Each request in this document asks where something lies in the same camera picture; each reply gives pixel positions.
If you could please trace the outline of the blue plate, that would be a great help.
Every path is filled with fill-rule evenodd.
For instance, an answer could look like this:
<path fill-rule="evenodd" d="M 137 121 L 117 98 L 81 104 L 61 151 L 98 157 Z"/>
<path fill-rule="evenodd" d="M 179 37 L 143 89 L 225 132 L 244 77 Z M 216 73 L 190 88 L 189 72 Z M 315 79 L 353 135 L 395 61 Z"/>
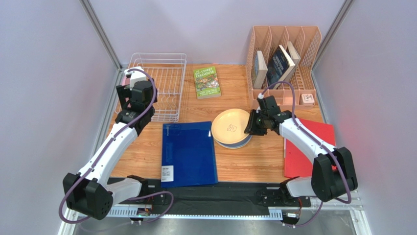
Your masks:
<path fill-rule="evenodd" d="M 252 136 L 248 135 L 245 139 L 236 142 L 236 143 L 223 143 L 219 140 L 217 140 L 216 138 L 214 138 L 214 140 L 221 145 L 222 147 L 228 148 L 228 149 L 238 149 L 238 148 L 242 148 L 245 145 L 247 145 L 249 143 L 249 141 L 251 140 Z"/>

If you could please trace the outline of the tan plate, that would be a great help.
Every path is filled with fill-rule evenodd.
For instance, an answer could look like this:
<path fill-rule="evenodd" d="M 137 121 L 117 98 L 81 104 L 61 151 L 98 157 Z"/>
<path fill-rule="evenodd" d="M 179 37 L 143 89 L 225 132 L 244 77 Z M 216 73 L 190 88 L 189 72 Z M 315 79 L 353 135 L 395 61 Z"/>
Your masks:
<path fill-rule="evenodd" d="M 242 109 L 228 109 L 220 113 L 212 122 L 213 138 L 223 143 L 236 143 L 245 139 L 249 134 L 244 130 L 250 114 Z"/>

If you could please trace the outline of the pink plate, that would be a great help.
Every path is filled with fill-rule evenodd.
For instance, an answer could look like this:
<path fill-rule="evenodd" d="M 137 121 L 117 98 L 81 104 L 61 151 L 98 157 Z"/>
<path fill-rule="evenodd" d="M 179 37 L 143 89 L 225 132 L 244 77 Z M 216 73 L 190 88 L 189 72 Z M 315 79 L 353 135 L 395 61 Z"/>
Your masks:
<path fill-rule="evenodd" d="M 122 79 L 121 85 L 122 86 L 126 86 L 126 85 L 130 85 L 130 75 L 126 75 L 124 76 L 124 78 Z"/>

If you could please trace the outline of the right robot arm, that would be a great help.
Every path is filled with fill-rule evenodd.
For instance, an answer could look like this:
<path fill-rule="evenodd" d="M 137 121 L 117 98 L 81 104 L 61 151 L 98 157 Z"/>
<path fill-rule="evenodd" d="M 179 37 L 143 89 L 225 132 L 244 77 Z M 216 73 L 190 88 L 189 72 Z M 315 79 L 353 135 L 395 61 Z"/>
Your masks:
<path fill-rule="evenodd" d="M 290 111 L 282 111 L 273 96 L 257 98 L 259 107 L 252 109 L 245 133 L 264 136 L 271 130 L 290 141 L 312 163 L 310 177 L 295 177 L 280 184 L 290 198 L 317 197 L 323 202 L 338 200 L 349 204 L 357 189 L 351 152 L 320 139 Z"/>

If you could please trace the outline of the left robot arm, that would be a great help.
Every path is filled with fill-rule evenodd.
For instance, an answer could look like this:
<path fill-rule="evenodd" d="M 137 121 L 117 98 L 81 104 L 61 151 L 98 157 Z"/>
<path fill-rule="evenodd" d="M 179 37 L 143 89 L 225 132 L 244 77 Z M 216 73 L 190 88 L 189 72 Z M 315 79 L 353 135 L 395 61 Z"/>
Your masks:
<path fill-rule="evenodd" d="M 101 220 L 113 205 L 140 195 L 143 184 L 140 177 L 129 176 L 113 184 L 108 180 L 123 153 L 151 121 L 156 94 L 152 78 L 134 85 L 131 107 L 119 113 L 105 143 L 78 173 L 64 177 L 61 208 L 66 205 L 87 218 Z"/>

